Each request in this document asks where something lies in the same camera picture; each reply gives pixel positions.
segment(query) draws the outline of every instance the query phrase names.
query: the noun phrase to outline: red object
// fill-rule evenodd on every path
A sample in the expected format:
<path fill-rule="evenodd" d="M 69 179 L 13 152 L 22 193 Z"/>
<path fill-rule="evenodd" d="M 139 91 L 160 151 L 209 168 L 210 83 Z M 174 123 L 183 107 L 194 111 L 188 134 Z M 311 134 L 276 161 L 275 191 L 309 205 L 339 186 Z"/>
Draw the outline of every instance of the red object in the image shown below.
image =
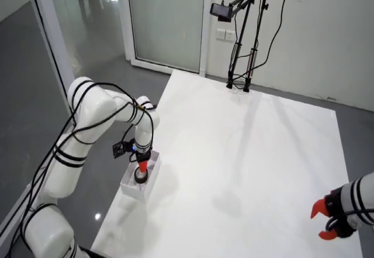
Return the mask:
<path fill-rule="evenodd" d="M 330 214 L 327 211 L 326 204 L 325 204 L 325 199 L 319 199 L 316 201 L 316 203 L 313 205 L 313 208 L 311 210 L 311 215 L 310 218 L 314 218 L 317 213 L 322 213 L 323 215 L 330 217 Z M 318 234 L 320 238 L 324 240 L 331 240 L 335 239 L 338 237 L 337 233 L 335 230 L 332 230 L 330 232 L 322 231 Z"/>
<path fill-rule="evenodd" d="M 325 199 L 319 199 L 316 201 L 316 203 L 313 205 L 313 208 L 311 210 L 310 219 L 314 218 L 317 213 L 322 213 L 323 215 L 330 217 L 330 214 L 328 213 L 326 209 Z"/>
<path fill-rule="evenodd" d="M 146 172 L 147 170 L 147 165 L 148 165 L 148 162 L 147 161 L 142 161 L 139 163 L 139 169 L 141 172 Z"/>
<path fill-rule="evenodd" d="M 329 232 L 322 231 L 318 235 L 320 236 L 320 238 L 322 238 L 324 240 L 331 240 L 331 239 L 335 239 L 335 238 L 338 237 L 335 230 L 332 230 L 332 231 L 329 231 Z"/>

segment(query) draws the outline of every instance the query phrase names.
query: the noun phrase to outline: white table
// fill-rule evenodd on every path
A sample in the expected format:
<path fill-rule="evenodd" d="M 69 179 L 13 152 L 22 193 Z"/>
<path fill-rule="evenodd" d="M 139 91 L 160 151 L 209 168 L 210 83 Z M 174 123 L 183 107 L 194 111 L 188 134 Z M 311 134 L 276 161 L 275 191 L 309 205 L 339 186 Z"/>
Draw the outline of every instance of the white table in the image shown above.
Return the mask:
<path fill-rule="evenodd" d="M 314 202 L 348 182 L 334 111 L 174 71 L 147 205 L 119 189 L 92 250 L 120 257 L 361 258 L 318 237 Z"/>

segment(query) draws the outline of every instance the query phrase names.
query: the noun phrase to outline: robotic arm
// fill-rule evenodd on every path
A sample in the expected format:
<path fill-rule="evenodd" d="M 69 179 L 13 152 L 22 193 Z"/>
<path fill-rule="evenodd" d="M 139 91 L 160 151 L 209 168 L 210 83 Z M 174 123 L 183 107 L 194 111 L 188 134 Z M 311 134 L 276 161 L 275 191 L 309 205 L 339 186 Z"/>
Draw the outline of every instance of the robotic arm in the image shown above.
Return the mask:
<path fill-rule="evenodd" d="M 350 237 L 363 224 L 374 225 L 374 173 L 343 185 L 318 200 L 311 218 L 318 213 L 331 217 L 319 236 L 325 240 Z"/>
<path fill-rule="evenodd" d="M 136 127 L 131 151 L 136 154 L 139 168 L 134 178 L 139 184 L 147 181 L 153 130 L 160 122 L 154 106 L 147 97 L 135 102 L 126 94 L 93 84 L 86 77 L 71 84 L 68 102 L 73 110 L 78 105 L 77 124 L 58 140 L 46 180 L 21 227 L 25 242 L 36 258 L 89 257 L 77 246 L 74 231 L 56 203 L 57 198 L 65 198 L 75 190 L 90 148 L 114 121 L 130 122 Z"/>

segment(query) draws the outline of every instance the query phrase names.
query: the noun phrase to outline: door frame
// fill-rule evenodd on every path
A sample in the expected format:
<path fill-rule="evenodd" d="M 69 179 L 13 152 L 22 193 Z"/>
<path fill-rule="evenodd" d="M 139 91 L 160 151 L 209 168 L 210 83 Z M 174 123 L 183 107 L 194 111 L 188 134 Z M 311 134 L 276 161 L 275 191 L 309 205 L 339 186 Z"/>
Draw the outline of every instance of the door frame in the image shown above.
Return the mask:
<path fill-rule="evenodd" d="M 67 101 L 67 91 L 71 83 L 75 80 L 75 75 L 65 46 L 53 0 L 30 1 L 46 47 L 46 52 L 51 61 L 51 71 L 56 75 L 61 96 L 65 102 L 66 110 L 70 115 L 71 110 Z M 1 257 L 3 257 L 8 251 L 11 237 L 13 236 L 20 217 L 26 208 L 27 202 L 24 199 L 30 190 L 30 185 L 31 183 L 27 185 L 26 189 L 15 202 L 5 219 L 0 222 L 0 232 L 4 230 L 4 232 L 0 233 Z"/>
<path fill-rule="evenodd" d="M 204 0 L 203 7 L 203 23 L 202 23 L 202 39 L 200 48 L 200 67 L 199 75 L 205 77 L 207 68 L 207 58 L 209 51 L 209 36 L 210 36 L 210 6 L 213 0 Z M 136 58 L 133 25 L 131 21 L 130 1 L 118 0 L 120 8 L 120 19 L 122 24 L 122 35 L 124 42 L 124 49 L 126 53 L 126 60 L 131 62 L 131 65 L 146 68 L 166 74 L 171 74 L 176 68 L 163 66 L 149 61 L 143 61 Z"/>

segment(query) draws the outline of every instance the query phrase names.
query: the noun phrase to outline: wall outlet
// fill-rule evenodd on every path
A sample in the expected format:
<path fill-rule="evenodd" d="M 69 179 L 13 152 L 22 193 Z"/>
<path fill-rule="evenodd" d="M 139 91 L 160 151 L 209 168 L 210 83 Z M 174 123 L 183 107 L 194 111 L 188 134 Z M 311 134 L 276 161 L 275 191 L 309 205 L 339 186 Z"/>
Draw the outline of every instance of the wall outlet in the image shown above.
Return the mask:
<path fill-rule="evenodd" d="M 226 30 L 225 29 L 217 29 L 216 39 L 224 40 L 225 36 L 226 36 Z"/>
<path fill-rule="evenodd" d="M 236 35 L 235 31 L 226 30 L 225 39 L 231 42 L 235 41 Z"/>

